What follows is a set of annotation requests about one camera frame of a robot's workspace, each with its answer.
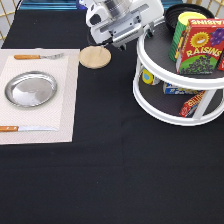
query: black tablecloth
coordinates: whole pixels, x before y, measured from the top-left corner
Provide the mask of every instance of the black tablecloth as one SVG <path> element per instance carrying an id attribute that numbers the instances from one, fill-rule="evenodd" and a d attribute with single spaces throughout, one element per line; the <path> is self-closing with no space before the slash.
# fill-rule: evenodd
<path id="1" fill-rule="evenodd" d="M 19 11 L 3 46 L 84 48 L 85 11 Z M 0 146 L 1 224 L 223 224 L 224 116 L 180 127 L 147 114 L 136 41 L 79 66 L 72 143 Z"/>

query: raisin box label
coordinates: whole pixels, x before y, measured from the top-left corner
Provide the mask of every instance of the raisin box label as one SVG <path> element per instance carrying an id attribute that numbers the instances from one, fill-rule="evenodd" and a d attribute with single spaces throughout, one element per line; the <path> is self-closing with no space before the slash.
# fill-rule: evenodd
<path id="1" fill-rule="evenodd" d="M 190 19 L 176 63 L 178 74 L 211 74 L 224 48 L 224 19 Z"/>

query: red box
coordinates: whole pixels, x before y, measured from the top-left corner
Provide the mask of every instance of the red box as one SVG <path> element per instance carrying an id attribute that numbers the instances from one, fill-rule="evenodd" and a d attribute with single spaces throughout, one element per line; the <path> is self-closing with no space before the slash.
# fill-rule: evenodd
<path id="1" fill-rule="evenodd" d="M 219 66 L 218 66 L 218 70 L 224 71 L 224 52 L 222 52 L 221 58 L 220 58 L 220 62 L 219 62 Z"/>
<path id="2" fill-rule="evenodd" d="M 192 97 L 186 103 L 184 103 L 180 111 L 180 115 L 182 117 L 187 117 L 191 115 L 193 112 L 195 112 L 204 94 L 205 94 L 205 91 L 202 91 L 198 93 L 196 96 Z"/>
<path id="3" fill-rule="evenodd" d="M 178 74 L 211 74 L 224 48 L 224 19 L 190 19 L 177 59 Z"/>

